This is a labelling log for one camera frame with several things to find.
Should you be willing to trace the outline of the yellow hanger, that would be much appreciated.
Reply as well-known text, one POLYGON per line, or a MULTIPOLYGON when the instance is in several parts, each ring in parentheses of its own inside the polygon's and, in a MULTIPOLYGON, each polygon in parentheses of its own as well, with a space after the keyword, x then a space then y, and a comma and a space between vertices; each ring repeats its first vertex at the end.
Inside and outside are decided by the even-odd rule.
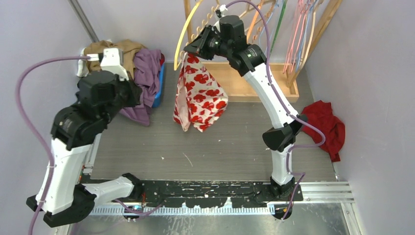
POLYGON ((197 11, 199 5, 203 2, 203 0, 197 0, 195 5, 192 9, 190 9, 190 1, 184 0, 184 15, 185 15, 185 22, 180 32, 180 36, 176 45, 175 53, 174 53, 174 61, 173 61, 173 69, 176 71, 179 68, 179 54, 182 45, 182 41, 184 39, 185 33, 188 31, 188 27, 190 26, 190 30, 192 30, 191 20, 197 11))

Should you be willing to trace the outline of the aluminium rail frame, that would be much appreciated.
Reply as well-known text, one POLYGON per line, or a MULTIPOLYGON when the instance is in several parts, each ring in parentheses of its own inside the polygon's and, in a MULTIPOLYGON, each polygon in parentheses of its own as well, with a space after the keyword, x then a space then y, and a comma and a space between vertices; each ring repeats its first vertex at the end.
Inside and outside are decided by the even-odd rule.
POLYGON ((166 235, 363 235, 365 230, 348 182, 303 182, 302 201, 270 202, 261 208, 166 208, 110 201, 94 208, 82 221, 65 229, 79 235, 121 235, 121 223, 144 219, 155 235, 156 219, 168 218, 166 235))

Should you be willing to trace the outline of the white garment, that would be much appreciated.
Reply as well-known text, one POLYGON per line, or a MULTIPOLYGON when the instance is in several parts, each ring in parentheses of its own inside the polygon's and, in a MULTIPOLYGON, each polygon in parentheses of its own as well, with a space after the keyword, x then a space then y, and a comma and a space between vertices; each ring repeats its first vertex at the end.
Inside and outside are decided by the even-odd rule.
POLYGON ((78 60, 78 67, 76 76, 79 78, 85 77, 89 73, 89 69, 87 66, 87 61, 85 60, 78 60))

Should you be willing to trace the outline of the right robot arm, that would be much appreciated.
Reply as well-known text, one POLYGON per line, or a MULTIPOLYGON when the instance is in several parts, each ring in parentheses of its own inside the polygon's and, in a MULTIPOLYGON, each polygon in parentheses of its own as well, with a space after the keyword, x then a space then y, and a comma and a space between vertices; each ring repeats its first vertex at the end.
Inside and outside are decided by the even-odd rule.
POLYGON ((226 58, 255 90, 272 123, 272 128, 262 135, 272 153, 270 191, 276 200, 284 201, 295 185, 294 176, 287 169, 291 165, 288 150, 307 118, 299 115, 284 96, 261 48, 247 43, 243 21, 236 15, 221 17, 216 25, 205 26, 184 51, 205 60, 216 55, 226 58))

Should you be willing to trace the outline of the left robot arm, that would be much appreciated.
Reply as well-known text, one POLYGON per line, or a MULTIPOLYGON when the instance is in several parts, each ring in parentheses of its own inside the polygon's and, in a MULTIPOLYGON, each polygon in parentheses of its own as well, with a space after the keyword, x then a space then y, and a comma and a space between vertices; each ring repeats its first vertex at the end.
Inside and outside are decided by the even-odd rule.
POLYGON ((127 198, 137 202, 143 186, 131 173, 99 184, 79 182, 84 159, 97 135, 125 107, 139 103, 141 88, 130 79, 109 71, 94 71, 79 80, 77 101, 60 110, 51 129, 51 153, 54 171, 45 200, 40 193, 29 197, 27 205, 40 209, 44 222, 51 228, 77 223, 91 211, 107 202, 127 198))

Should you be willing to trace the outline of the beige wooden hanger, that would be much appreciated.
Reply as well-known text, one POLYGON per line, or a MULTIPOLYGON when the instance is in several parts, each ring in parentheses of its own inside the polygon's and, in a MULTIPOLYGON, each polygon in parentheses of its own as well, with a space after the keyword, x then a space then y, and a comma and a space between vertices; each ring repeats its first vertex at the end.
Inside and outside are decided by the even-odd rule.
POLYGON ((305 65, 305 62, 308 58, 308 54, 311 48, 311 43, 312 43, 312 39, 314 36, 314 30, 315 30, 315 26, 316 26, 316 14, 317 14, 317 10, 319 8, 319 6, 323 3, 323 0, 316 0, 313 4, 313 6, 310 8, 310 19, 312 19, 312 23, 310 24, 311 28, 310 30, 308 30, 308 28, 306 28, 305 32, 309 32, 309 35, 307 35, 307 38, 304 37, 304 44, 303 44, 303 48, 301 51, 301 57, 300 60, 298 62, 298 68, 297 71, 301 71, 302 68, 305 65))

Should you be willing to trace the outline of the tan garment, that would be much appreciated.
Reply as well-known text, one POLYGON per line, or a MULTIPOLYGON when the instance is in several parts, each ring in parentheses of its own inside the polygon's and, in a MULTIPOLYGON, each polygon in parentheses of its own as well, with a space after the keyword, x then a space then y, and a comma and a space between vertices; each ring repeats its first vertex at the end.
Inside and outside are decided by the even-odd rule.
POLYGON ((102 53, 105 48, 118 48, 123 51, 123 67, 130 73, 131 76, 134 75, 135 65, 133 59, 135 54, 143 48, 146 48, 143 44, 131 41, 129 39, 113 43, 110 41, 99 41, 96 43, 91 43, 89 46, 84 48, 83 55, 87 54, 98 54, 102 53))

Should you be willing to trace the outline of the red garment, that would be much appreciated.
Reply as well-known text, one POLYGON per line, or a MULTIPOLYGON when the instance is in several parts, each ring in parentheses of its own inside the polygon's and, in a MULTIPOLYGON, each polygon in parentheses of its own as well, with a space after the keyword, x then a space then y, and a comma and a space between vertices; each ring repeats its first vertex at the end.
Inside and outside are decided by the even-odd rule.
POLYGON ((346 140, 345 124, 333 113, 330 102, 316 101, 302 110, 308 118, 308 123, 319 129, 325 135, 325 142, 320 149, 327 152, 332 162, 339 162, 340 151, 346 140))

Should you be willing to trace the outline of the orange hanger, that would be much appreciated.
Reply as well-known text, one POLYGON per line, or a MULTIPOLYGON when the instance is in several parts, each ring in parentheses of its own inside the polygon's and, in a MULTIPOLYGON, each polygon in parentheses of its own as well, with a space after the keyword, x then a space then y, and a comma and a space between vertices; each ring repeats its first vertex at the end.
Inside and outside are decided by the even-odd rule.
MULTIPOLYGON (((258 9, 262 8, 263 2, 264 2, 264 0, 261 0, 260 3, 257 5, 258 9)), ((254 14, 253 19, 251 21, 251 24, 248 28, 248 33, 247 33, 247 42, 248 43, 250 42, 251 34, 252 34, 253 28, 255 26, 255 22, 256 22, 257 17, 258 17, 258 11, 256 11, 256 13, 254 14)))

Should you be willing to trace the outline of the red poppy print skirt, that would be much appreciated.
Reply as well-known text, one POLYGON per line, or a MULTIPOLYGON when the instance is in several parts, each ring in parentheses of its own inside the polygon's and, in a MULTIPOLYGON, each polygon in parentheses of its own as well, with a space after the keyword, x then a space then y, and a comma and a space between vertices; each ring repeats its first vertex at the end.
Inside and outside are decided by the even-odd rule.
POLYGON ((206 131, 224 113, 229 97, 201 60, 185 53, 175 94, 173 121, 183 131, 206 131))

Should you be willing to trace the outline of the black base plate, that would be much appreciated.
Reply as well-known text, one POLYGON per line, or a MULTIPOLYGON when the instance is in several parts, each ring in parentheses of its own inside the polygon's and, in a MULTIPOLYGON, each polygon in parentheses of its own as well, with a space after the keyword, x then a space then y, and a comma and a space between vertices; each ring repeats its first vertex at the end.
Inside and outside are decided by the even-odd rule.
POLYGON ((270 202, 287 204, 291 198, 302 201, 301 188, 274 195, 267 181, 167 181, 140 180, 139 193, 118 200, 166 208, 222 208, 226 202, 232 208, 261 208, 270 202))

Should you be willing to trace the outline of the pink hanger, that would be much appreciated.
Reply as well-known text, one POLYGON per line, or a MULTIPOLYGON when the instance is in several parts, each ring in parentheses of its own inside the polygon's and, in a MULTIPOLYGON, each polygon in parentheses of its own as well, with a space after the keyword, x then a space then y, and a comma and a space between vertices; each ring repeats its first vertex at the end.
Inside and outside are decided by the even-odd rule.
POLYGON ((294 63, 296 61, 296 54, 301 45, 303 34, 307 31, 308 25, 307 17, 313 5, 313 0, 298 0, 296 1, 296 8, 294 11, 292 32, 287 47, 284 72, 288 75, 294 69, 294 63))

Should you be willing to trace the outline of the wavy wooden hanger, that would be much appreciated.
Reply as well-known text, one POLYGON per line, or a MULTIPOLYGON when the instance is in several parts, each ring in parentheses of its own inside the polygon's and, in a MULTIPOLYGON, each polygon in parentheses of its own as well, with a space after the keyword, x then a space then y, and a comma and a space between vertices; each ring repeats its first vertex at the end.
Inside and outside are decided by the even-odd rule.
POLYGON ((184 0, 185 36, 188 45, 202 29, 215 21, 215 10, 219 7, 219 0, 184 0))

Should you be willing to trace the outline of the wooden hanger rack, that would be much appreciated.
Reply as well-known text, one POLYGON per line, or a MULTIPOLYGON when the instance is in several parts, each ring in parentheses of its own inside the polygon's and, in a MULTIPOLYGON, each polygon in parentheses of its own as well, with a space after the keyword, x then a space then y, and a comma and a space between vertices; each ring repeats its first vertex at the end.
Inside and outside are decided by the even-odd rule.
MULTIPOLYGON (((308 58, 341 3, 340 0, 330 0, 316 21, 308 58)), ((224 88, 230 102, 262 102, 265 99, 277 102, 284 99, 286 102, 295 103, 300 97, 296 78, 301 71, 293 70, 287 75, 284 72, 284 63, 261 64, 255 71, 249 71, 244 76, 228 62, 203 62, 203 65, 224 88)))

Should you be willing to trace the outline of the purple garment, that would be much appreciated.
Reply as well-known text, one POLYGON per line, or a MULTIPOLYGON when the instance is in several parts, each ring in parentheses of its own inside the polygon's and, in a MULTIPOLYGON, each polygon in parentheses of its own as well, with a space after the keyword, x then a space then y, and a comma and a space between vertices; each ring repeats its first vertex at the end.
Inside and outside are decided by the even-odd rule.
POLYGON ((143 126, 150 125, 150 114, 156 94, 160 91, 159 73, 164 55, 159 49, 143 48, 135 54, 134 82, 142 88, 141 105, 127 107, 119 113, 143 126))

